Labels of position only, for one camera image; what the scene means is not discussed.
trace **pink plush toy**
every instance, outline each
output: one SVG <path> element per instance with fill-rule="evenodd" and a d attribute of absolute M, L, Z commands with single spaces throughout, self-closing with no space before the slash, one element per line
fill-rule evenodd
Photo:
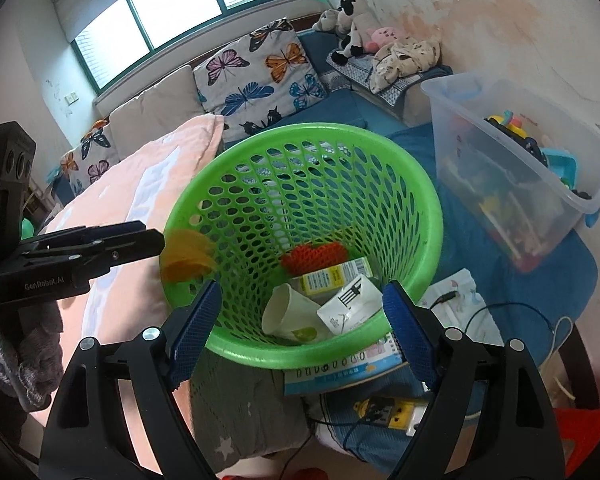
<path fill-rule="evenodd" d="M 368 30 L 371 35 L 371 41 L 365 45 L 365 51 L 376 54 L 378 50 L 386 44 L 402 40 L 407 37 L 407 33 L 395 27 L 382 27 L 377 30 Z"/>

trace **mesh basket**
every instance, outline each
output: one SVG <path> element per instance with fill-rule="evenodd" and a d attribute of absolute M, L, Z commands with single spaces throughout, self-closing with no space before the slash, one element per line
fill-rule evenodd
<path fill-rule="evenodd" d="M 353 126 L 293 124 L 222 153 L 182 193 L 165 228 L 196 229 L 217 244 L 222 311 L 206 343 L 227 359 L 264 368 L 321 365 L 390 330 L 380 311 L 328 341 L 291 346 L 262 333 L 262 312 L 288 276 L 280 255 L 337 240 L 350 257 L 372 256 L 383 283 L 419 299 L 442 246 L 442 212 L 422 167 L 396 144 Z M 173 307 L 190 304 L 202 280 L 164 284 Z"/>

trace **clear plastic storage box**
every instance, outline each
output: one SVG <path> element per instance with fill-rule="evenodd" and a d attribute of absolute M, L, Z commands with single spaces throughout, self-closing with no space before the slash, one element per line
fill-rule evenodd
<path fill-rule="evenodd" d="M 600 212 L 600 134 L 551 101 L 508 80 L 463 73 L 422 83 L 431 101 L 438 178 L 524 272 L 586 216 Z M 541 148 L 576 158 L 577 196 L 560 178 L 484 119 L 505 110 Z"/>

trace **metal screw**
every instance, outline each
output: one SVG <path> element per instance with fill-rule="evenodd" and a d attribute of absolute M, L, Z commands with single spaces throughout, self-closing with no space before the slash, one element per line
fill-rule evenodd
<path fill-rule="evenodd" d="M 160 335 L 160 329 L 152 326 L 151 328 L 147 328 L 142 332 L 142 339 L 145 341 L 153 341 L 154 339 L 158 339 Z"/>
<path fill-rule="evenodd" d="M 451 341 L 460 341 L 462 339 L 462 332 L 457 328 L 447 328 L 445 336 L 447 339 L 451 339 Z"/>
<path fill-rule="evenodd" d="M 520 339 L 512 339 L 509 341 L 509 346 L 516 352 L 522 352 L 525 349 L 525 344 Z"/>
<path fill-rule="evenodd" d="M 85 337 L 80 341 L 80 350 L 89 350 L 96 344 L 96 340 L 93 337 Z"/>

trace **red object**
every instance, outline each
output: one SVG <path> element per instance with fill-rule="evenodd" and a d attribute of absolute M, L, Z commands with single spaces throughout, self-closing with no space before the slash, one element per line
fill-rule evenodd
<path fill-rule="evenodd" d="M 305 244 L 298 245 L 280 256 L 280 265 L 291 276 L 302 276 L 308 272 L 343 264 L 347 258 L 347 250 L 338 242 L 319 247 Z"/>
<path fill-rule="evenodd" d="M 567 478 L 576 471 L 600 442 L 600 410 L 554 409 L 560 438 L 573 440 L 575 447 L 567 460 Z"/>
<path fill-rule="evenodd" d="M 222 480 L 253 480 L 241 476 L 225 476 Z M 310 467 L 296 471 L 289 480 L 329 480 L 327 473 L 317 467 Z"/>

